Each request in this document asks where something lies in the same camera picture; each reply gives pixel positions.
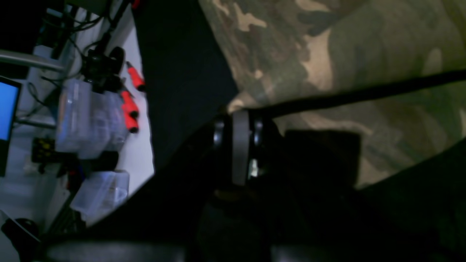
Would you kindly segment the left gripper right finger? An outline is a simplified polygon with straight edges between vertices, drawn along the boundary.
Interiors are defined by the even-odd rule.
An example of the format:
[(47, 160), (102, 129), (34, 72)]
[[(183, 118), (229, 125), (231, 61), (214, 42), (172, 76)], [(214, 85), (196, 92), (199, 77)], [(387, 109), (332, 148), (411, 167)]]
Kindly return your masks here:
[(272, 257), (330, 262), (464, 262), (465, 139), (432, 158), (355, 189), (360, 137), (350, 132), (278, 134), (248, 111), (232, 114), (232, 181), (275, 182), (293, 199), (309, 237)]

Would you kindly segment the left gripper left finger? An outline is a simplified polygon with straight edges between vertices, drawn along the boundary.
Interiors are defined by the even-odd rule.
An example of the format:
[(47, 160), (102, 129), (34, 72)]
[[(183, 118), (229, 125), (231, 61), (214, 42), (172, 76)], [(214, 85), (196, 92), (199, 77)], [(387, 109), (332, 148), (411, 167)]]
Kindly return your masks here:
[(50, 239), (47, 262), (200, 262), (201, 211), (220, 171), (231, 121), (218, 116), (195, 131), (124, 204), (90, 228)]

